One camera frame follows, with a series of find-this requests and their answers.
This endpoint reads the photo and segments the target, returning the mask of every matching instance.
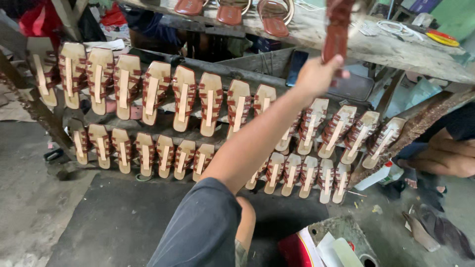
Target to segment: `person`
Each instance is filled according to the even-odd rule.
[[[441,175],[460,178],[475,175],[475,103],[441,117],[413,143],[393,158],[404,169],[402,179],[418,188],[419,177],[427,177],[440,193],[447,192]]]
[[[342,66],[340,55],[326,64],[307,60],[295,86],[223,144],[179,204],[148,267],[246,265],[256,213],[236,194],[332,77],[349,78]]]

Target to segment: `sandal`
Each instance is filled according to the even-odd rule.
[[[302,170],[302,158],[294,153],[290,154],[285,162],[284,167],[284,185],[281,194],[285,197],[290,196],[292,189]]]
[[[300,187],[299,197],[306,199],[310,194],[310,189],[315,183],[315,178],[318,173],[318,159],[311,156],[306,156],[302,164],[302,171],[300,172]]]
[[[228,90],[228,121],[227,139],[246,124],[251,109],[251,91],[249,84],[240,80],[232,80]]]
[[[140,174],[146,177],[152,175],[153,159],[155,158],[155,145],[152,136],[148,133],[137,133],[135,149],[140,155]]]
[[[299,126],[301,117],[302,117],[302,112],[299,111],[299,113],[297,114],[297,117],[294,119],[294,122],[292,123],[292,125],[287,129],[285,134],[280,139],[279,143],[275,146],[275,150],[281,151],[281,152],[287,151],[286,153],[283,152],[283,154],[284,155],[288,154],[290,140],[292,139],[292,135],[294,135],[297,127]]]
[[[114,55],[111,49],[93,48],[86,61],[87,84],[94,113],[105,114],[105,97],[112,85]]]
[[[333,154],[336,144],[345,135],[353,124],[356,115],[356,107],[343,105],[328,122],[322,132],[322,144],[318,149],[318,156],[328,159]]]
[[[60,82],[56,52],[48,37],[28,37],[28,62],[43,102],[57,106],[55,85]]]
[[[267,85],[259,85],[254,95],[254,117],[261,115],[277,99],[275,90]]]
[[[204,72],[199,82],[199,97],[201,98],[201,127],[203,136],[213,136],[216,121],[223,102],[223,86],[219,75]]]
[[[186,169],[190,166],[191,160],[195,157],[195,141],[183,140],[178,146],[175,154],[175,178],[183,180]]]
[[[345,137],[345,151],[342,154],[340,162],[351,164],[356,159],[358,151],[378,127],[378,118],[380,114],[374,111],[366,111],[358,121],[351,127],[351,130]]]
[[[196,97],[195,72],[178,65],[173,77],[173,93],[175,94],[175,117],[173,128],[178,132],[186,131]]]
[[[329,159],[322,159],[318,167],[317,184],[320,186],[320,203],[326,204],[330,201],[332,194],[333,177],[335,176],[335,169],[333,168],[333,161]]]
[[[193,181],[200,181],[201,174],[206,170],[214,157],[214,145],[204,143],[199,146],[193,160]]]
[[[257,12],[264,25],[264,31],[276,37],[289,36],[287,25],[294,16],[295,7],[293,0],[284,0],[287,8],[280,3],[270,0],[260,0]]]
[[[256,187],[257,180],[259,179],[260,174],[266,170],[267,164],[269,163],[269,157],[266,158],[264,163],[259,167],[259,169],[252,175],[251,179],[249,179],[246,183],[246,188],[249,190],[253,190]]]
[[[86,129],[84,128],[83,123],[75,118],[69,120],[67,127],[69,129],[69,136],[72,137],[74,147],[76,148],[77,162],[86,165],[88,162],[87,151],[89,150]]]
[[[153,61],[143,78],[142,120],[145,124],[154,125],[157,120],[157,108],[163,104],[165,94],[170,85],[171,65]]]
[[[66,106],[79,108],[79,91],[87,86],[86,50],[80,43],[64,43],[59,55],[59,75],[62,79]]]
[[[324,63],[327,63],[338,54],[346,58],[348,26],[351,22],[351,9],[355,0],[332,0],[327,1],[327,3],[326,16],[329,19],[329,24],[322,48],[322,60]]]
[[[168,178],[170,167],[175,158],[175,146],[173,145],[173,140],[170,137],[161,134],[157,140],[157,153],[159,159],[158,175],[162,178]]]
[[[280,176],[284,170],[285,159],[281,153],[273,152],[269,159],[266,171],[266,186],[264,187],[264,193],[272,194],[276,189],[277,183],[280,181]]]
[[[241,24],[244,15],[252,5],[252,0],[216,0],[218,13],[216,19],[224,24]]]
[[[130,104],[137,97],[141,74],[140,57],[128,54],[119,56],[114,67],[114,91],[117,102],[115,112],[121,120],[130,119]]]
[[[89,141],[95,147],[97,161],[103,169],[111,167],[109,134],[104,125],[90,123],[87,129]]]
[[[119,169],[121,173],[130,173],[130,158],[132,155],[132,146],[129,134],[126,130],[120,128],[112,129],[112,146],[117,151],[119,159]]]
[[[188,16],[197,16],[208,2],[209,0],[178,0],[175,5],[175,12]]]
[[[316,98],[304,113],[304,121],[298,130],[299,141],[297,152],[308,155],[312,151],[318,126],[325,120],[328,110],[328,98]]]
[[[339,163],[335,168],[335,178],[333,180],[333,203],[340,203],[343,200],[343,195],[346,192],[348,181],[350,180],[350,174],[352,171],[351,165]]]
[[[376,167],[379,156],[398,139],[405,123],[405,119],[394,117],[369,139],[368,154],[362,162],[364,168],[372,169]]]

